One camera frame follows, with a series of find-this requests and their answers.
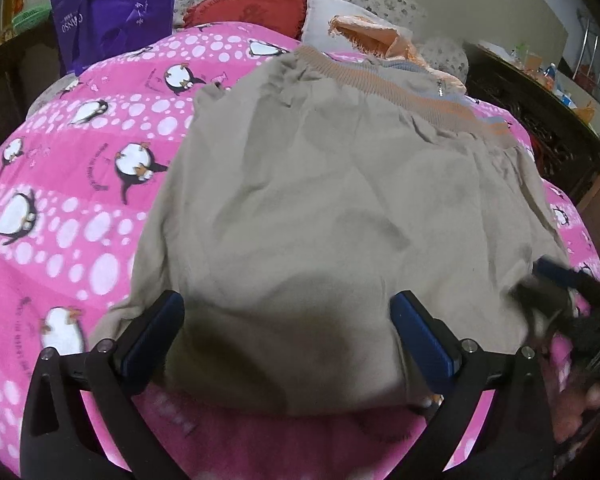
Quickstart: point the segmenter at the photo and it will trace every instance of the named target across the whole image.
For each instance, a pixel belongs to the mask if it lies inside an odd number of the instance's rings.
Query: table
[[[508,110],[528,131],[540,175],[578,203],[600,174],[600,138],[560,99],[489,50],[464,44],[467,94]]]

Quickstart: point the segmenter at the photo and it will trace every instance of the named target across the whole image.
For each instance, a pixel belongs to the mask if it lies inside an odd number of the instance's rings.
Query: bed
[[[231,88],[297,45],[246,23],[184,30],[91,66],[0,147],[0,460],[16,473],[38,353],[49,345],[82,351],[85,333],[128,294],[142,224],[194,117],[196,89],[203,82]],[[470,101],[477,115],[503,117],[532,156],[508,112]],[[544,187],[572,265],[600,279],[573,204],[552,184]],[[484,394],[452,462],[469,453],[489,401]],[[424,428],[407,408],[276,419],[205,406],[155,385],[136,405],[184,471],[204,479],[380,479]],[[107,455],[123,464],[93,416]]]

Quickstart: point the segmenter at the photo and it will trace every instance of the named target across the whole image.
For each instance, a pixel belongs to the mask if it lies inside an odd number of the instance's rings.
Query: red object
[[[247,22],[299,39],[305,17],[306,0],[203,0],[187,9],[184,26]]]

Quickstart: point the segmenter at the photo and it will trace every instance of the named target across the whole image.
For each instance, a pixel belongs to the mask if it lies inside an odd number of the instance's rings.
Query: clothing
[[[503,293],[566,254],[530,157],[440,81],[301,46],[209,85],[142,232],[119,335],[165,288],[186,319],[164,380],[198,399],[308,415],[429,394],[388,315],[410,289],[458,338],[514,352]]]

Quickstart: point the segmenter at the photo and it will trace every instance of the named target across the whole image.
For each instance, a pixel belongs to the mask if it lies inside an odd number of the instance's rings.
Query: purple shopping bag
[[[67,70],[138,50],[171,34],[174,0],[51,0]]]

